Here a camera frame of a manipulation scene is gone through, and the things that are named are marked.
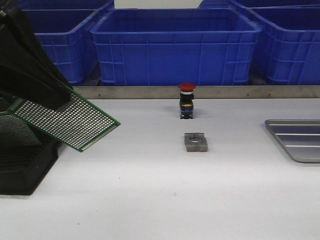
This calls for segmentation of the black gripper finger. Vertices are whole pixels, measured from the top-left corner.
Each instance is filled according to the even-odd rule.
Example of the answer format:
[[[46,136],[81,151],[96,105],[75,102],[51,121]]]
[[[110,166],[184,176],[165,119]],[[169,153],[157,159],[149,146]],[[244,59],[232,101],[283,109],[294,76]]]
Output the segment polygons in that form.
[[[57,110],[71,85],[40,44],[19,7],[0,12],[0,93]]]

